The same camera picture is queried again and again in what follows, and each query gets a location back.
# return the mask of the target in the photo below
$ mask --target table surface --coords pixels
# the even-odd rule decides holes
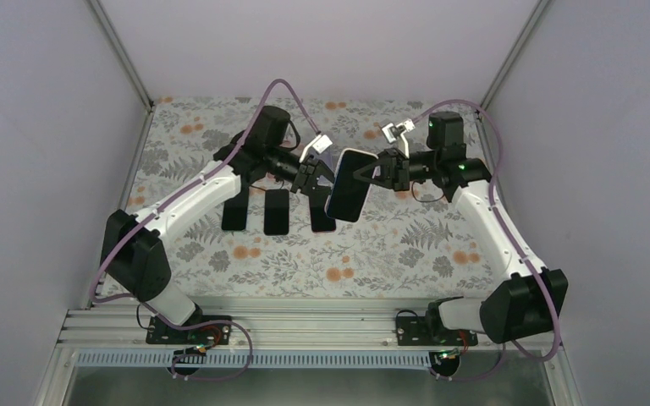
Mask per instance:
[[[389,147],[377,126],[412,118],[430,107],[423,101],[303,100],[308,113],[334,142],[333,159],[345,147],[378,153]],[[157,104],[130,193],[127,212],[137,211],[178,188],[212,160],[212,153],[242,131],[258,100],[249,97],[165,97]],[[293,99],[268,104],[291,113],[302,136],[297,151],[315,133]],[[468,156],[483,158],[469,107],[452,106],[465,118]],[[424,151],[427,126],[410,133],[410,150]],[[285,144],[295,137],[289,134]],[[278,188],[274,179],[256,183]],[[434,200],[431,183],[414,195]],[[168,249],[173,278],[191,296],[315,298],[442,298],[486,293],[492,272],[467,221],[445,199],[420,203],[410,192],[372,187],[356,223],[338,222],[334,233],[310,229],[308,200],[290,195],[290,233],[262,232],[264,192],[251,188],[247,229],[220,228],[222,206],[197,221]],[[102,294],[123,292],[107,277]]]

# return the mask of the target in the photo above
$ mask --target black smartphone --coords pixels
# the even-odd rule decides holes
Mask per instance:
[[[346,148],[340,154],[335,183],[330,198],[325,206],[328,217],[346,222],[356,222],[360,219],[360,212],[367,200],[370,184],[356,180],[353,172],[374,163],[377,155],[370,152]],[[362,175],[371,178],[375,168],[364,172]]]
[[[244,231],[248,222],[248,188],[243,184],[240,192],[223,204],[223,218],[220,228],[223,231]]]
[[[335,219],[325,214],[328,196],[330,196],[329,189],[316,192],[308,197],[310,203],[310,229],[313,233],[331,233],[337,227]]]
[[[288,235],[290,230],[290,192],[273,189],[265,192],[265,235]]]

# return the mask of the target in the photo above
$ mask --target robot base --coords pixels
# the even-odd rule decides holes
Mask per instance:
[[[399,315],[394,324],[397,329],[397,345],[400,347],[463,346],[465,343],[460,332],[464,334],[468,346],[477,345],[477,335],[464,330],[441,328],[438,335],[434,335],[421,317]]]
[[[213,320],[228,320],[232,321],[233,318],[229,315],[202,315],[198,323]],[[146,343],[148,344],[175,344],[175,345],[208,345],[214,340],[215,331],[211,328],[204,327],[203,329],[180,331],[166,326],[161,319],[152,317],[148,325],[148,335],[146,336]],[[229,326],[224,324],[214,324],[213,327],[217,328],[220,332],[220,339],[218,346],[228,345],[230,338]]]

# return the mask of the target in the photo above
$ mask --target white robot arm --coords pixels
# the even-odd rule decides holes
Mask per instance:
[[[355,171],[354,177],[395,191],[409,190],[411,182],[432,180],[472,227],[497,284],[485,297],[432,302],[425,319],[436,341],[452,330],[484,332],[495,343],[551,331],[549,298],[545,298],[537,277],[541,277],[557,314],[564,303],[567,279],[561,270],[550,271],[532,252],[502,207],[496,190],[490,201],[492,175],[482,160],[466,157],[462,117],[454,112],[430,114],[430,151],[406,147],[404,134],[414,128],[412,120],[385,125],[382,130],[386,140],[397,143],[398,148],[382,151],[376,162]],[[378,176],[363,175],[374,167],[380,169]]]
[[[121,239],[127,233],[139,226],[142,228],[117,251],[106,265],[106,272],[141,303],[149,304],[171,323],[190,326],[200,321],[198,306],[178,289],[171,278],[166,248],[173,240],[198,218],[235,197],[242,188],[263,178],[266,173],[290,182],[293,193],[308,196],[329,190],[329,187],[318,184],[320,177],[331,182],[334,180],[332,170],[310,155],[310,151],[319,154],[332,144],[326,135],[318,134],[299,155],[292,153],[292,149],[280,147],[289,121],[290,115],[283,109],[265,106],[242,148],[228,165],[210,178],[206,176],[222,165],[222,160],[231,154],[243,133],[237,134],[214,154],[214,161],[170,195],[133,215],[122,210],[114,212],[106,224],[102,262],[117,244],[122,243]]]
[[[156,217],[145,225],[145,229],[157,233],[166,250],[171,242],[181,236],[197,219],[203,217],[213,207],[235,197],[240,192],[240,176],[233,173],[233,168],[224,167],[214,176],[196,186],[173,203],[165,211],[158,213],[157,208],[165,200],[177,195],[187,184],[198,179],[204,179],[206,173],[212,171],[220,161],[209,162],[195,177],[186,182],[179,189],[156,203],[140,209],[134,213],[135,220],[144,219],[152,213]],[[147,303],[172,323],[183,325],[196,311],[196,304],[178,289],[172,278],[155,297]]]

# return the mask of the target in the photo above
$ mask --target black cable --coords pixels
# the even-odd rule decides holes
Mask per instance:
[[[394,315],[394,317],[397,318],[397,316],[399,316],[399,315],[401,315],[401,314],[403,314],[403,313],[410,313],[410,314],[413,315],[414,317],[420,317],[420,315],[418,315],[418,314],[415,313],[414,311],[412,311],[412,310],[407,310],[407,309],[404,309],[404,310],[400,310],[400,311],[398,311],[397,314]]]
[[[439,196],[439,199],[434,199],[434,200],[419,200],[419,199],[417,199],[417,197],[415,196],[415,183],[416,183],[416,182],[412,182],[412,184],[410,185],[410,193],[412,193],[412,199],[415,199],[415,201],[419,201],[420,203],[434,203],[434,202],[436,202],[436,201],[440,201],[440,200],[444,197],[444,191],[443,191],[443,192],[442,192],[442,195]]]
[[[135,320],[138,321],[138,327],[142,328],[143,330],[148,330],[148,327],[143,327],[143,325],[140,323],[140,303],[135,307]]]
[[[421,317],[420,315],[418,315],[417,313],[415,313],[412,310],[402,309],[402,310],[398,311],[397,314],[394,315],[395,324],[397,324],[397,318],[399,317],[399,315],[401,315],[403,313],[408,313],[408,314],[413,315],[417,319],[417,322],[420,323],[421,326],[424,326],[429,331],[429,328],[427,327],[427,323],[423,320],[423,317]]]
[[[282,189],[283,186],[285,186],[285,180],[284,180],[284,179],[280,179],[280,187],[279,187],[279,189]],[[255,186],[254,184],[252,184],[251,187],[252,187],[253,189],[262,190],[263,192],[267,192],[267,191],[269,190],[269,189],[263,189],[263,188],[261,188],[261,187]]]
[[[300,133],[298,133],[298,130],[295,128],[295,124],[293,124],[292,120],[289,121],[290,128],[293,129],[293,134],[295,134],[295,146],[289,147],[289,148],[283,148],[284,150],[290,152],[290,151],[295,151],[295,148],[300,146],[300,141],[302,140],[300,137]]]
[[[258,190],[262,190],[263,192],[267,192],[267,189],[259,188],[259,187],[255,186],[254,184],[252,184],[251,187],[253,189],[258,189]]]

